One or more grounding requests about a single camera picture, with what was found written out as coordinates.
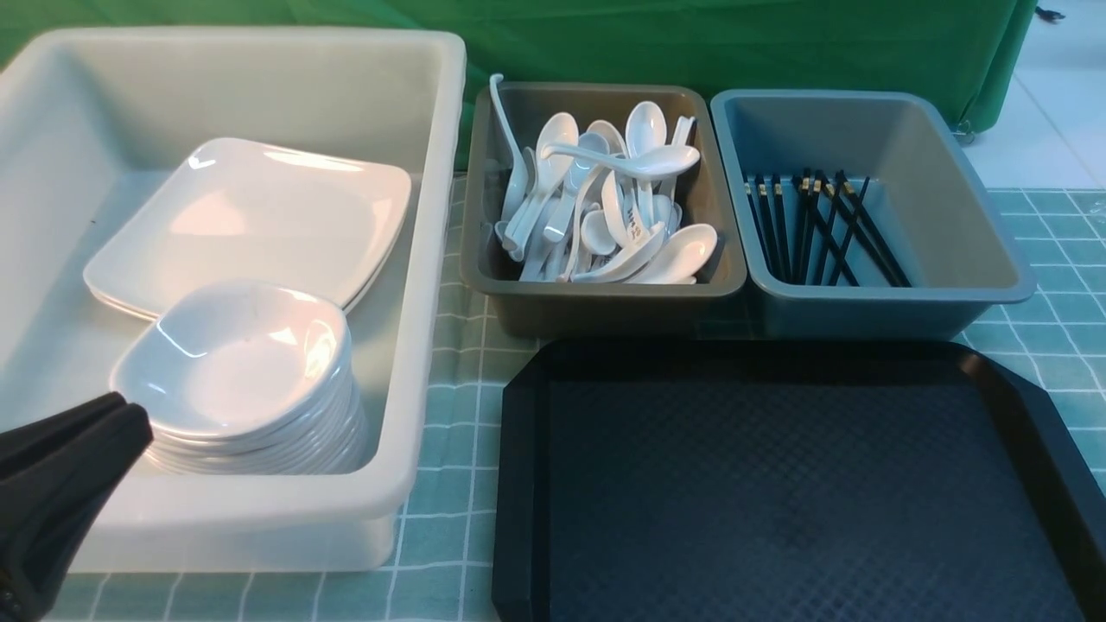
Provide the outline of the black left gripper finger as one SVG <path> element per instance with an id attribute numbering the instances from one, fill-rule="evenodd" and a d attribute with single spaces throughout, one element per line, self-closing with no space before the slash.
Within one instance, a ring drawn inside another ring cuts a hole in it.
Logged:
<path id="1" fill-rule="evenodd" d="M 121 410 L 113 440 L 59 478 L 1 476 L 1 618 L 41 621 L 106 501 L 153 440 L 139 404 Z"/>

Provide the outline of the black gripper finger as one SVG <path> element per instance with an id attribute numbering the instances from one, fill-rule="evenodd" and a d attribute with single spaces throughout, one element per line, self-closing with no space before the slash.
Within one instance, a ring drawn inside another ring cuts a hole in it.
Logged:
<path id="1" fill-rule="evenodd" d="M 116 392 L 3 433 L 3 480 L 59 478 L 113 440 L 121 410 Z"/>

